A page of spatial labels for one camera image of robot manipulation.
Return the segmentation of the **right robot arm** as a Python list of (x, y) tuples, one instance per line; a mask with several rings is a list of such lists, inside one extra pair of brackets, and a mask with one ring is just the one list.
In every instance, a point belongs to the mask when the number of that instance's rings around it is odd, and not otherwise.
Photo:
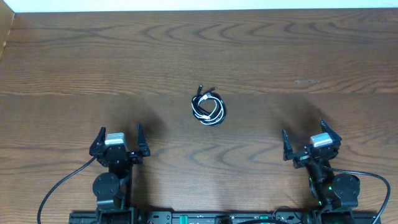
[(308, 184), (319, 208), (303, 215), (304, 223), (354, 223), (352, 209), (358, 206), (360, 180), (352, 174), (335, 174), (330, 160), (338, 155), (341, 137), (320, 120), (322, 133), (310, 138), (304, 150), (294, 152), (286, 130), (282, 130), (283, 160), (293, 161), (296, 169), (306, 168)]

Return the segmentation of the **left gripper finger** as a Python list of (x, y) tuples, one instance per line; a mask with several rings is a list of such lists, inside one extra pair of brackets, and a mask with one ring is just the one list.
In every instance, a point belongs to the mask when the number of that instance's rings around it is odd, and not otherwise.
[(93, 143), (91, 145), (92, 150), (97, 150), (100, 146), (102, 146), (104, 144), (105, 133), (106, 133), (106, 128), (101, 127), (97, 137), (95, 138), (95, 140), (93, 141)]
[(147, 141), (145, 139), (141, 123), (137, 124), (137, 145), (140, 151), (147, 150)]

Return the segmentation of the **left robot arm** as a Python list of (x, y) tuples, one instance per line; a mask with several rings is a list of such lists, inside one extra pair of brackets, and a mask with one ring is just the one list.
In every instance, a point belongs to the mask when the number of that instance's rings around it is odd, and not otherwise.
[(136, 209), (128, 206), (132, 167), (150, 156), (141, 124), (137, 125), (137, 146), (138, 150), (128, 151), (125, 134), (106, 134), (105, 127), (90, 146), (89, 155), (108, 169), (97, 176), (92, 186), (97, 223), (137, 223)]

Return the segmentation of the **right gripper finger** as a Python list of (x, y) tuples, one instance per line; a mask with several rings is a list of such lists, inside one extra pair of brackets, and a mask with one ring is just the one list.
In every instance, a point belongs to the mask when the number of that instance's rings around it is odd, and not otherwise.
[(291, 146), (289, 137), (287, 132), (283, 129), (282, 130), (282, 137), (283, 137), (283, 144), (284, 144), (284, 153), (293, 153), (293, 148)]
[(320, 119), (320, 126), (324, 133), (329, 134), (333, 142), (341, 141), (341, 137), (337, 133), (335, 133), (334, 130), (332, 130), (323, 119)]

